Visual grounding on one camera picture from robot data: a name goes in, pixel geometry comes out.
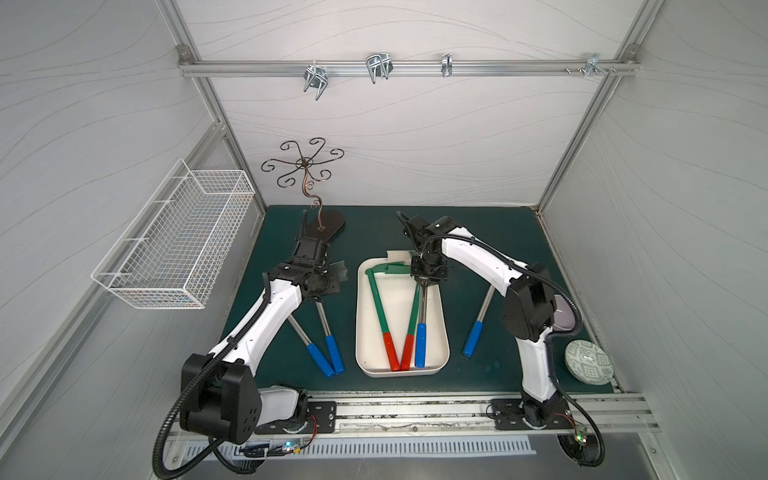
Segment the steel blue hoe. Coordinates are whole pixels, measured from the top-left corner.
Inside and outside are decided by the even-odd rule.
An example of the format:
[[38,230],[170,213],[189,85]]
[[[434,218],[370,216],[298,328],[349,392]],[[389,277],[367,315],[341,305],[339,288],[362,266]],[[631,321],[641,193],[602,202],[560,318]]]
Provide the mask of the steel blue hoe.
[[495,292],[496,289],[492,285],[490,285],[486,291],[477,317],[472,325],[462,350],[462,354],[466,358],[471,358],[477,348],[477,344],[483,330],[484,320]]
[[[413,255],[416,255],[416,254],[406,250],[389,251],[388,263],[403,262],[405,265],[411,266],[411,257]],[[426,352],[427,352],[426,318],[427,318],[427,301],[428,301],[429,285],[428,285],[428,282],[417,282],[415,279],[414,281],[415,283],[419,283],[421,287],[421,297],[420,297],[419,319],[416,326],[416,337],[415,337],[415,345],[414,345],[411,366],[414,366],[415,368],[418,368],[418,369],[423,369],[426,365]]]
[[323,375],[326,378],[333,377],[335,375],[334,368],[331,366],[331,364],[325,358],[324,354],[317,347],[317,345],[314,342],[311,341],[311,339],[309,338],[307,333],[300,326],[299,322],[294,318],[293,315],[289,315],[288,316],[288,322],[291,325],[291,327],[293,328],[293,330],[300,337],[301,341],[304,343],[304,345],[306,347],[306,350],[308,351],[310,357],[312,358],[312,360],[315,363],[315,365],[323,373]]
[[323,304],[323,298],[327,295],[338,293],[341,290],[341,284],[348,280],[348,269],[345,262],[338,261],[332,263],[328,267],[328,270],[325,274],[325,279],[327,280],[327,286],[322,293],[314,297],[314,300],[323,328],[326,346],[330,355],[331,365],[333,367],[334,373],[336,375],[340,375],[345,371],[345,367],[338,344],[330,328]]

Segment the green red hoe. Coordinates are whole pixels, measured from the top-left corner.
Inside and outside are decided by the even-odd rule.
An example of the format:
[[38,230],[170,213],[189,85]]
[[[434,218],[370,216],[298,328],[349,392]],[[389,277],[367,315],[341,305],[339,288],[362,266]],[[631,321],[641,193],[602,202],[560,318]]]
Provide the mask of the green red hoe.
[[378,284],[376,281],[376,275],[378,273],[383,274],[390,274],[393,272],[393,268],[395,266],[401,266],[401,263],[385,263],[385,264],[379,264],[374,267],[371,267],[365,271],[365,275],[369,282],[369,287],[371,290],[371,295],[374,303],[374,308],[376,311],[379,327],[381,330],[381,335],[383,339],[383,344],[387,356],[387,360],[389,363],[390,370],[392,372],[397,372],[400,370],[400,361],[397,356],[397,352],[395,350],[394,342],[391,336],[388,320],[386,317],[386,313],[384,311],[382,299],[380,290],[378,288]]
[[[395,275],[409,274],[410,266],[405,265],[403,262],[390,263],[385,267],[385,273],[395,274]],[[414,345],[415,345],[416,326],[419,319],[420,297],[421,297],[421,287],[419,283],[416,283],[413,300],[412,300],[410,317],[409,317],[409,324],[408,324],[405,342],[403,346],[403,352],[401,356],[401,362],[400,362],[401,371],[408,371],[411,366]]]

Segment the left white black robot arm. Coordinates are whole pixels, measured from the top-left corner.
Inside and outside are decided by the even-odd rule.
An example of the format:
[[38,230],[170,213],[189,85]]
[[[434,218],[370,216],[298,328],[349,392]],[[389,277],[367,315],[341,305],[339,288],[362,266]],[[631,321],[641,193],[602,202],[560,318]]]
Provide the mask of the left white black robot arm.
[[289,258],[263,274],[264,289],[230,335],[206,355],[193,354],[181,372],[180,427],[242,444],[273,424],[302,421],[297,388],[261,389],[255,377],[276,334],[303,303],[340,291],[343,262],[329,260],[329,245],[344,227],[337,210],[303,219]]

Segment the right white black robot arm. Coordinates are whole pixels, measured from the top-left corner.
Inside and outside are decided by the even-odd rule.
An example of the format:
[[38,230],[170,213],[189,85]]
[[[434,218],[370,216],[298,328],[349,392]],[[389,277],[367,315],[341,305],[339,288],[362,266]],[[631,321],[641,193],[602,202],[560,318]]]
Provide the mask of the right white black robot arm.
[[438,283],[447,277],[452,259],[504,298],[503,323],[515,337],[523,372],[519,411],[530,428],[545,428],[566,399],[555,372],[552,340],[575,336],[583,328],[573,299],[544,265],[503,254],[448,216],[433,223],[401,211],[396,216],[415,249],[412,277]]

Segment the white plastic storage tray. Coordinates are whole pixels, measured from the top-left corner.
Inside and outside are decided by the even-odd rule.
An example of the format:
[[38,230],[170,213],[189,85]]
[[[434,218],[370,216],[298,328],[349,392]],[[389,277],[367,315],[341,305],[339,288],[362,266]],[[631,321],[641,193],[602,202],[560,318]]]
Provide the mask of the white plastic storage tray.
[[[362,262],[357,274],[357,311],[355,357],[360,369],[371,378],[397,378],[434,375],[443,369],[450,358],[450,347],[440,287],[428,288],[427,301],[427,352],[423,369],[410,367],[409,371],[392,372],[387,360],[381,330],[365,271],[388,258],[372,258]],[[409,274],[387,275],[378,273],[376,281],[388,320],[397,355],[402,354],[409,324],[416,283]]]

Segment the green table mat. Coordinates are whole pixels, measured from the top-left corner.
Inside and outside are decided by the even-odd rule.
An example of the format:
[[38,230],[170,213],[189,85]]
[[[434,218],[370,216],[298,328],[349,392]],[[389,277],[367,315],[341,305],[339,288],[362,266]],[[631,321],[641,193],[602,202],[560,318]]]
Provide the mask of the green table mat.
[[[436,374],[373,378],[356,362],[356,304],[358,267],[364,260],[386,256],[388,250],[408,250],[412,244],[396,217],[420,215],[433,222],[450,216],[470,232],[504,254],[527,264],[541,263],[552,279],[565,282],[542,228],[528,208],[470,207],[332,207],[342,212],[345,225],[330,243],[331,261],[345,261],[349,280],[339,293],[323,298],[330,329],[335,335],[345,372],[326,378],[312,361],[290,325],[281,326],[261,360],[255,383],[259,389],[286,385],[312,391],[504,391],[518,392],[522,369],[515,338],[503,323],[503,299],[494,299],[484,320],[488,322],[471,358],[462,355],[488,284],[462,265],[451,262],[440,292],[445,312],[450,357]],[[299,232],[303,207],[271,206],[252,248],[244,277],[222,331],[223,339],[242,319],[263,290],[262,273],[287,260]]]

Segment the bronze scroll jewelry stand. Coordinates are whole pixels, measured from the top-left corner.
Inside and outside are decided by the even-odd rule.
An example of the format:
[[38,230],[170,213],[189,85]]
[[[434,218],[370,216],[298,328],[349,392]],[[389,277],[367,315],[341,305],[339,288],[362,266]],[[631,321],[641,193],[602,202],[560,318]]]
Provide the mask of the bronze scroll jewelry stand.
[[310,201],[311,208],[316,211],[316,217],[312,221],[305,221],[302,232],[330,242],[343,229],[345,219],[342,213],[327,210],[322,197],[314,191],[314,188],[317,184],[332,178],[332,172],[327,165],[342,159],[345,151],[342,148],[332,148],[327,152],[328,157],[321,159],[320,154],[326,145],[325,138],[313,137],[308,141],[309,151],[304,152],[298,141],[286,140],[280,145],[280,150],[293,152],[297,158],[293,160],[270,158],[261,163],[260,170],[264,173],[272,173],[279,166],[288,168],[288,171],[277,177],[276,185],[281,189],[299,185],[302,195]]

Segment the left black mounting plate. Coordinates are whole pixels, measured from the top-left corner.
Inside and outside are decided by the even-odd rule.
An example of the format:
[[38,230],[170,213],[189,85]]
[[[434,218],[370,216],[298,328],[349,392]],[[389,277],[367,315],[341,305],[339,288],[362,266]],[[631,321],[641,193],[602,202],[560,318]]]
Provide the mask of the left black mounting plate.
[[255,429],[256,435],[309,435],[335,431],[337,403],[334,401],[300,402],[288,419],[275,420]]

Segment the black mounting plate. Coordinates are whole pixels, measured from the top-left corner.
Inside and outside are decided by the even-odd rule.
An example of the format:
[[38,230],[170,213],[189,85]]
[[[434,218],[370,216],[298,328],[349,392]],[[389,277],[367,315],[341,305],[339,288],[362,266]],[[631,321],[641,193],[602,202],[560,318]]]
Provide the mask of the black mounting plate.
[[337,403],[334,401],[300,402],[288,419],[275,420],[255,429],[256,435],[309,435],[335,431]]
[[572,430],[572,423],[565,418],[568,402],[554,396],[547,402],[528,398],[492,399],[486,415],[499,431],[518,430]]

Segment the purple ceramic bowl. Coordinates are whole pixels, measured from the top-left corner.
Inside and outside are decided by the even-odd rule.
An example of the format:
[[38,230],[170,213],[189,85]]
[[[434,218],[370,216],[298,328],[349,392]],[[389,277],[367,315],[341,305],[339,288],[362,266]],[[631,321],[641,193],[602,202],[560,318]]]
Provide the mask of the purple ceramic bowl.
[[563,296],[554,296],[555,310],[553,313],[553,331],[567,334],[578,334],[582,326],[577,322],[575,313]]

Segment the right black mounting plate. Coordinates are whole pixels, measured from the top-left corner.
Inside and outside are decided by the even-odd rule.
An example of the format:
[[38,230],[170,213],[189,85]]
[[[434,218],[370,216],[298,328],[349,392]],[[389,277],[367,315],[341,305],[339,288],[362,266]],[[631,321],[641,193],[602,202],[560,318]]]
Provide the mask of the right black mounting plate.
[[518,430],[572,430],[572,423],[565,418],[568,402],[554,396],[547,402],[528,398],[492,399],[486,415],[499,431]]

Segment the green patterned ceramic bowl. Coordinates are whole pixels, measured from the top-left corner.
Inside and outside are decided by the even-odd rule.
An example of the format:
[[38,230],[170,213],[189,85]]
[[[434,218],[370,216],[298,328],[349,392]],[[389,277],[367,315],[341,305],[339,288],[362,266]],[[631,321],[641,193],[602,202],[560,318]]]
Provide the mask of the green patterned ceramic bowl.
[[577,380],[588,385],[605,385],[614,377],[610,358],[590,341],[571,341],[565,349],[565,364]]

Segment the left metal u-bolt clamp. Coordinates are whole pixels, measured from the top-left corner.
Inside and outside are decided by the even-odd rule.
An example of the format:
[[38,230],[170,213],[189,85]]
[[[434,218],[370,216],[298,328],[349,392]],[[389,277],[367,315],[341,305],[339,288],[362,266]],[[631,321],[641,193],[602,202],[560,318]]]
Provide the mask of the left metal u-bolt clamp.
[[314,89],[315,100],[318,101],[329,84],[326,71],[317,65],[309,65],[304,72],[303,78],[303,91],[307,92],[309,89]]

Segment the double metal u-bolt clamp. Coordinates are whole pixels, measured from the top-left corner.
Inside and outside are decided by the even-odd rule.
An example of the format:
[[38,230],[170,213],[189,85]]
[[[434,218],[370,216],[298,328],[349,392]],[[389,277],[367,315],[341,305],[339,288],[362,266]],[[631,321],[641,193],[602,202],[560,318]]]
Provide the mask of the double metal u-bolt clamp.
[[365,66],[373,84],[378,79],[388,80],[393,71],[392,58],[389,53],[375,53],[368,56],[365,60]]

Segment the small metal clamp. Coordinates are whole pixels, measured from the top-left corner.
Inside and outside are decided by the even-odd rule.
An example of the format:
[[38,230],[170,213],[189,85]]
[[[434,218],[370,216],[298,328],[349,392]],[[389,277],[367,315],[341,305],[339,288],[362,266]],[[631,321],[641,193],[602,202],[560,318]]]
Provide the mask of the small metal clamp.
[[453,57],[450,53],[445,53],[441,57],[441,75],[443,78],[448,78],[452,75],[453,71]]

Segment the right metal bolt clamp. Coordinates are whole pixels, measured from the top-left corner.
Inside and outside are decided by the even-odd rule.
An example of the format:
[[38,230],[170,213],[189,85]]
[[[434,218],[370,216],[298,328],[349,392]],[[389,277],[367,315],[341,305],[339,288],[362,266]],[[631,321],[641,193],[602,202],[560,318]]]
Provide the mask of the right metal bolt clamp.
[[576,68],[575,70],[564,68],[563,71],[567,75],[580,75],[583,78],[590,76],[609,77],[618,74],[618,71],[615,68],[603,66],[600,63],[600,57],[597,53],[590,55],[583,66]]

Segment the horizontal aluminium rail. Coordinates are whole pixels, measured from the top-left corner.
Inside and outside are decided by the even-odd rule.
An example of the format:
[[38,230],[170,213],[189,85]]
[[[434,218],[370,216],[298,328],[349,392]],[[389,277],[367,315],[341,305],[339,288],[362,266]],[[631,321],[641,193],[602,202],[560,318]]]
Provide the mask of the horizontal aluminium rail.
[[[567,75],[563,69],[575,70],[584,65],[587,59],[576,60],[461,60],[453,58],[453,71],[450,77],[521,77],[521,76],[579,76]],[[641,69],[638,62],[603,60],[605,67],[613,67],[618,76],[636,74]],[[441,59],[432,60],[394,60],[391,78],[395,77],[438,77],[441,75]],[[326,71],[330,78],[367,77],[368,72],[363,60],[331,61],[199,61],[181,65],[179,69],[185,77],[208,78],[282,78],[304,75],[309,65],[317,65]]]

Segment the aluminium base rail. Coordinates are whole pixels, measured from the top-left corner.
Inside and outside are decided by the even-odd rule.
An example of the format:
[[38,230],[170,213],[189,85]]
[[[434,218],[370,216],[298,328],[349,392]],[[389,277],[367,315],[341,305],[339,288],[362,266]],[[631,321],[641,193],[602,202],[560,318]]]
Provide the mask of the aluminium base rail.
[[[309,401],[337,403],[335,431],[325,438],[557,435],[572,430],[499,431],[486,415],[492,399],[512,392],[312,392]],[[600,432],[658,433],[659,424],[641,394],[574,394]]]

